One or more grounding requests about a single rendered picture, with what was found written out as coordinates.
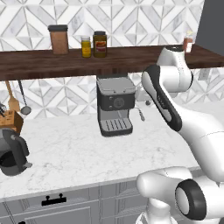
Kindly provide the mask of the dark grey wall cabinet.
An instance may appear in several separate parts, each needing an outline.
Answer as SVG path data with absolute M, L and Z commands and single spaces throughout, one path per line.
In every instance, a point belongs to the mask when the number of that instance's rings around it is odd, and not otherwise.
M 224 56 L 224 0 L 205 0 L 195 44 Z

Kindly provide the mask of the wooden knife block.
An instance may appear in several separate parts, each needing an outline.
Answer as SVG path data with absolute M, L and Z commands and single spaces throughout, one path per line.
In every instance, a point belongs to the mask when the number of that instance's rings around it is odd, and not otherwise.
M 15 110 L 7 110 L 0 102 L 0 128 L 10 128 L 17 133 L 21 132 L 24 124 L 24 119 Z

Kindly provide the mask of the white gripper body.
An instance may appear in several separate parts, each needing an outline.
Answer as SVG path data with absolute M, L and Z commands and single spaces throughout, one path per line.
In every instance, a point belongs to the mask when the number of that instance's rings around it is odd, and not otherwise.
M 144 90 L 143 87 L 138 87 L 136 89 L 135 98 L 138 102 L 144 102 L 146 105 L 151 104 L 151 97 L 148 93 Z

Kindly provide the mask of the grey drawer front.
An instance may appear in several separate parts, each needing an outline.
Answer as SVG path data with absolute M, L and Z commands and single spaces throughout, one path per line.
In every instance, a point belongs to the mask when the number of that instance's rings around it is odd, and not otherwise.
M 120 212 L 132 207 L 144 207 L 147 199 L 141 196 L 136 181 L 126 181 L 101 187 L 102 208 Z
M 41 201 L 46 199 L 49 195 L 51 198 L 57 198 L 62 193 L 66 197 L 65 203 L 41 206 Z M 84 207 L 96 202 L 99 208 L 100 214 L 100 203 L 99 203 L 99 188 L 90 187 L 82 189 L 57 189 L 50 192 L 40 192 L 33 195 L 20 195 L 13 198 L 3 200 L 3 207 L 7 213 L 13 218 L 14 215 L 24 214 L 29 212 L 37 212 L 39 210 L 46 210 L 57 207 L 66 206 L 77 206 Z

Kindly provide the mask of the white wall socket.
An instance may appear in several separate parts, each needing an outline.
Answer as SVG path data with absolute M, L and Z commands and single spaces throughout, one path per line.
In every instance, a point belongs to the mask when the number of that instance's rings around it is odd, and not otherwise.
M 203 68 L 199 72 L 199 80 L 206 81 L 210 74 L 210 68 Z

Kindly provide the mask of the dark jar with red label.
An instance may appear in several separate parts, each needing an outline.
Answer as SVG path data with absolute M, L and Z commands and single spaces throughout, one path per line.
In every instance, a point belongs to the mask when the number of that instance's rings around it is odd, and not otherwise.
M 105 58 L 107 55 L 107 35 L 105 31 L 95 31 L 93 35 L 94 56 Z

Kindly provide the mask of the small yellow jar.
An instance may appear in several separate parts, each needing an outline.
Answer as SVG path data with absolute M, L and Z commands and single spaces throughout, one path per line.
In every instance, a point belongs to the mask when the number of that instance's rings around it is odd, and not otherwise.
M 83 58 L 91 57 L 91 41 L 89 36 L 81 38 L 81 53 Z

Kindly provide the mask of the dark grey kettle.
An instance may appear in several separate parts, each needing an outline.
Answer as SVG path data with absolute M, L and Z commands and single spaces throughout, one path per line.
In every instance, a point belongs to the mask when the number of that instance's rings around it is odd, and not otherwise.
M 0 170 L 6 176 L 17 176 L 32 163 L 27 161 L 30 152 L 26 141 L 13 129 L 0 129 Z

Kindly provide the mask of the grey cupboard door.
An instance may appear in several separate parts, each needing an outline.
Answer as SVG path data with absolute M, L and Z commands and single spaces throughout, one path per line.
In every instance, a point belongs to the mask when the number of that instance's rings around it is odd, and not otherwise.
M 99 208 L 96 202 L 89 206 L 61 206 L 37 212 L 22 213 L 13 216 L 18 224 L 100 224 Z
M 102 218 L 101 224 L 135 224 L 137 217 L 145 210 L 145 206 L 127 208 L 111 217 Z

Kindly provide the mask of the metal strainer ladle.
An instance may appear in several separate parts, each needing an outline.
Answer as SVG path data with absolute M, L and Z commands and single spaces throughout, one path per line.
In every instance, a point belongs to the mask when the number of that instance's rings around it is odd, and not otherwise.
M 27 116 L 32 112 L 32 109 L 26 103 L 25 94 L 24 94 L 24 90 L 23 90 L 23 87 L 22 87 L 22 82 L 20 80 L 18 80 L 17 82 L 18 82 L 18 85 L 19 85 L 19 88 L 20 88 L 21 95 L 23 96 L 23 100 L 24 100 L 24 106 L 21 108 L 21 113 L 23 115 Z

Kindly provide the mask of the wooden spatula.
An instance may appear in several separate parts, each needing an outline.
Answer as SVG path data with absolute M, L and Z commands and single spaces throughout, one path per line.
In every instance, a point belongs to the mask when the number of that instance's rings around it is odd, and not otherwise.
M 13 96 L 13 93 L 11 91 L 11 85 L 10 85 L 10 83 L 8 81 L 6 81 L 5 84 L 6 84 L 6 87 L 8 89 L 9 96 L 10 96 L 10 99 L 8 100 L 9 108 L 10 108 L 10 110 L 15 110 L 15 111 L 18 112 L 20 110 L 19 102 Z

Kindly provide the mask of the dark wooden wall shelf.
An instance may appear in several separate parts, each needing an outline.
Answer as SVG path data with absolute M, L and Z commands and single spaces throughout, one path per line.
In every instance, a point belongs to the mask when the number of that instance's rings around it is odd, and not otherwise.
M 162 49 L 161 45 L 110 47 L 105 58 L 88 59 L 80 49 L 66 55 L 50 50 L 0 52 L 0 81 L 138 73 L 156 63 Z

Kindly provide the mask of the brown jar with black lid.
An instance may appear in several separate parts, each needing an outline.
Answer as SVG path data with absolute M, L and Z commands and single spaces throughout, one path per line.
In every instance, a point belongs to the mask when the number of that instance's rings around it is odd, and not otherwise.
M 48 26 L 54 54 L 68 54 L 68 38 L 66 24 L 50 24 Z

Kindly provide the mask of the grey coffee machine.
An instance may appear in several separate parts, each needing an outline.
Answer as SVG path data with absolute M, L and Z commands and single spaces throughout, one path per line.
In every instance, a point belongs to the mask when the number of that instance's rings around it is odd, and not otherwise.
M 130 110 L 135 107 L 136 87 L 128 76 L 98 78 L 97 119 L 104 137 L 129 135 L 133 131 Z

